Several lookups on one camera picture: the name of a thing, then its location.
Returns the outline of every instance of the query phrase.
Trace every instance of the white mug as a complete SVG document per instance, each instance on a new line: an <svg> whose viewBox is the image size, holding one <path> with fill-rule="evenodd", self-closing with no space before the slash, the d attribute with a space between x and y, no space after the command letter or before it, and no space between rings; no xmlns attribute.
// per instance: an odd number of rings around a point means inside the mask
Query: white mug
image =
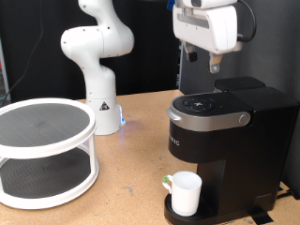
<svg viewBox="0 0 300 225"><path fill-rule="evenodd" d="M172 210L183 217L197 212L202 179L194 172L177 172L173 176L165 175L162 185L172 194Z"/></svg>

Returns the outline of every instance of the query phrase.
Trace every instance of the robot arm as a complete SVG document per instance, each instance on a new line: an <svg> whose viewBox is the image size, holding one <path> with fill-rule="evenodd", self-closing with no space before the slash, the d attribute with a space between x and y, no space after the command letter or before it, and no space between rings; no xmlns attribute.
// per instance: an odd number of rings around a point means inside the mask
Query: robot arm
<svg viewBox="0 0 300 225"><path fill-rule="evenodd" d="M184 40L188 61L197 60L194 46L200 47L209 51L210 72L218 73L222 55L240 51L242 41L253 38L238 38L236 11L230 6L237 1L243 0L176 0L173 30L177 38Z"/></svg>
<svg viewBox="0 0 300 225"><path fill-rule="evenodd" d="M97 26L68 29L61 38L61 47L82 70L86 104L96 116L96 135L108 135L116 132L125 121L122 108L116 102L115 75L99 63L99 58L130 53L134 36L117 17L112 0L79 0L79 6L96 18Z"/></svg>

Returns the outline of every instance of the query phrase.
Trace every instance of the coffee maker control panel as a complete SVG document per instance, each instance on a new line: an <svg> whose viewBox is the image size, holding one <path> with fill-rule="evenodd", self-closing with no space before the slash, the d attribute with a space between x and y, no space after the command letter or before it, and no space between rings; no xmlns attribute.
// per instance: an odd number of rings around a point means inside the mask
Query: coffee maker control panel
<svg viewBox="0 0 300 225"><path fill-rule="evenodd" d="M203 112L214 109L214 104L211 100L201 98L189 98L184 100L184 106L188 110L195 112Z"/></svg>
<svg viewBox="0 0 300 225"><path fill-rule="evenodd" d="M173 101L173 106L177 111L192 116L216 116L253 111L253 108L231 93L181 96Z"/></svg>

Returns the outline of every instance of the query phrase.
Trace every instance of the wooden table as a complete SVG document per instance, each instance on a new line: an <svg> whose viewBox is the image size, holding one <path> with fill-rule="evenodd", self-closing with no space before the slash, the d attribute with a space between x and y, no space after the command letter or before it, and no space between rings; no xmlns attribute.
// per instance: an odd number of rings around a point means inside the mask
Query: wooden table
<svg viewBox="0 0 300 225"><path fill-rule="evenodd" d="M180 95L176 90L117 97L127 123L113 135L96 136L96 183L74 201L50 209L30 211L0 205L0 225L168 225L163 214L168 190L161 185L162 177L183 170L196 172L197 168L168 150L165 110ZM292 196L279 199L269 215L274 225L300 224L300 202ZM223 224L255 223L246 217Z"/></svg>

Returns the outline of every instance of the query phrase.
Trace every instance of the mug handle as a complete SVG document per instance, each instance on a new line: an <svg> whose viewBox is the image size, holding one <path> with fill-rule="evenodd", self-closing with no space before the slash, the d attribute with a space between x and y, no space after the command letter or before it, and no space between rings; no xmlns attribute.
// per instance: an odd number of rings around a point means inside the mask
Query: mug handle
<svg viewBox="0 0 300 225"><path fill-rule="evenodd" d="M173 181L173 177L171 175L165 175L162 178L162 185L169 190L169 193L172 194L172 189L170 185L167 184L167 181L170 180L171 182Z"/></svg>

